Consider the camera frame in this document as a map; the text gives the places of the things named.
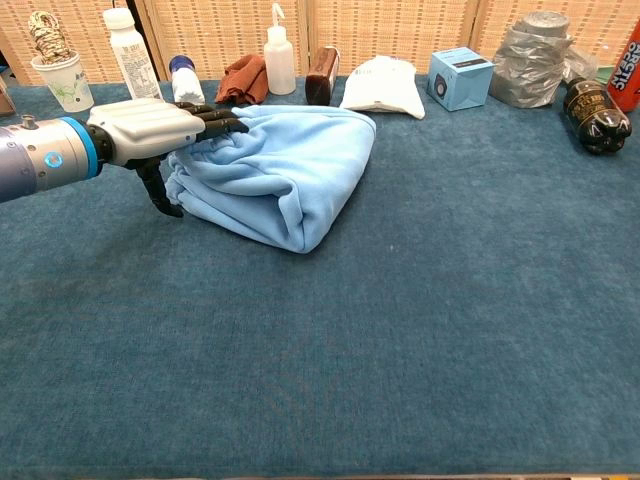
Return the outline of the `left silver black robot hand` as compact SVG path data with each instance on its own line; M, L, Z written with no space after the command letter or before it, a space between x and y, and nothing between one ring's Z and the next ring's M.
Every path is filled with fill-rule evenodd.
M170 152L194 143L249 131L230 110L155 98L94 107L85 128L101 163L134 170L154 206L177 218L183 213L167 197L161 161Z

